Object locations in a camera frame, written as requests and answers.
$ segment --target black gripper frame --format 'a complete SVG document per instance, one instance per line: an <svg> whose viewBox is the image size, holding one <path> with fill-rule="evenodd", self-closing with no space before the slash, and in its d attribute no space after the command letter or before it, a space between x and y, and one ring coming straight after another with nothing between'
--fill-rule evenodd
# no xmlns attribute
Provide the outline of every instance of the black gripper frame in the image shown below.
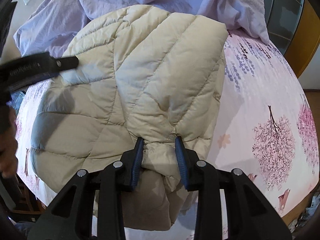
<svg viewBox="0 0 320 240"><path fill-rule="evenodd" d="M224 190L228 240L292 240L278 213L241 169L217 170L175 139L181 181L199 191L194 240L222 239L220 189Z"/></svg>
<svg viewBox="0 0 320 240"><path fill-rule="evenodd" d="M86 240L92 237L95 191L99 193L98 240L125 240L121 192L139 180L144 142L123 153L102 171L79 170L57 194L31 229L28 240Z"/></svg>

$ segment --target bed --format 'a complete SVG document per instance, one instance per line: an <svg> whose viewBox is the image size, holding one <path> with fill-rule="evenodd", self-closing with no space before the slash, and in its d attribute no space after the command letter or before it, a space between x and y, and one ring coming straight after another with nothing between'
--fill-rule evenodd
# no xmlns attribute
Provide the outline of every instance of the bed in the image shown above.
<svg viewBox="0 0 320 240"><path fill-rule="evenodd" d="M241 168L284 216L318 183L318 142L308 102L272 43L265 45L241 29L233 30L224 52L225 80L207 161L226 171ZM45 81L28 89L17 117L18 175L45 205L56 193L33 172L29 149L37 106L47 85ZM195 210L194 205L179 215L167 232L126 229L126 234L128 239L192 239Z"/></svg>

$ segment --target human hand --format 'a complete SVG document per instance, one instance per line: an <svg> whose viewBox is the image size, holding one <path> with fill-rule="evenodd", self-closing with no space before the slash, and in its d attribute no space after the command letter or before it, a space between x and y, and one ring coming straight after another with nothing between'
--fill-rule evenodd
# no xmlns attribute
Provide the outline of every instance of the human hand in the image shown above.
<svg viewBox="0 0 320 240"><path fill-rule="evenodd" d="M18 142L15 139L17 125L16 112L13 108L9 112L10 128L0 134L0 172L4 178L12 177L16 174L18 168L18 159L16 151Z"/></svg>

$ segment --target wooden floor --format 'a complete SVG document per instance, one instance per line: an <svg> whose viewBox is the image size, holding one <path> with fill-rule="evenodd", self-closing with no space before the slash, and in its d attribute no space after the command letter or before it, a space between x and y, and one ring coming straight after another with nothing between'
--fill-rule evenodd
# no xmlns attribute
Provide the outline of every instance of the wooden floor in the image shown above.
<svg viewBox="0 0 320 240"><path fill-rule="evenodd" d="M305 90L305 94L315 121L320 148L320 90ZM298 218L300 214L305 211L306 207L310 206L312 196L313 193L310 193L294 209L282 218L287 225L289 225L294 219Z"/></svg>

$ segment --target beige down jacket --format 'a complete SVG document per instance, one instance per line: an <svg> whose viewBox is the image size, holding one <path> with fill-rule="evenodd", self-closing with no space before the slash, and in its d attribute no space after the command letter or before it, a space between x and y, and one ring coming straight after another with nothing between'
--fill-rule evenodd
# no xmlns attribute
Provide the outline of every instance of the beige down jacket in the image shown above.
<svg viewBox="0 0 320 240"><path fill-rule="evenodd" d="M53 79L39 106L31 141L35 173L59 192L79 169L104 169L141 136L143 172L136 191L123 194L124 224L168 230L188 196L174 140L181 135L206 159L227 36L222 23L149 5L90 22L64 53L79 58L78 69Z"/></svg>

